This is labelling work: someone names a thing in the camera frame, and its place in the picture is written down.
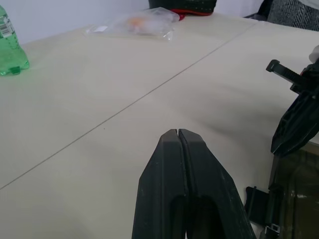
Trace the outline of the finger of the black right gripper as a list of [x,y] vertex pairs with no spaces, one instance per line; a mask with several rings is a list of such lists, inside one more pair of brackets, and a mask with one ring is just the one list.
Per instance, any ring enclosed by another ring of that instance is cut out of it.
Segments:
[[280,119],[271,144],[275,156],[287,156],[319,132],[319,91],[302,91]]

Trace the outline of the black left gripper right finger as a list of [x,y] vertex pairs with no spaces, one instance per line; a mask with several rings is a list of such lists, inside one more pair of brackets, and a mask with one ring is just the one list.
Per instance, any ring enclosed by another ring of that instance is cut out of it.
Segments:
[[189,190],[186,236],[189,239],[254,239],[232,177],[199,134],[178,131]]

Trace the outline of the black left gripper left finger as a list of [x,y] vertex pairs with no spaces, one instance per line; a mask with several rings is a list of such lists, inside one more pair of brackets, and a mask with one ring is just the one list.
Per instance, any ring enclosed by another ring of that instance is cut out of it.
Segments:
[[140,176],[132,238],[185,238],[187,199],[183,149],[176,129],[170,129]]

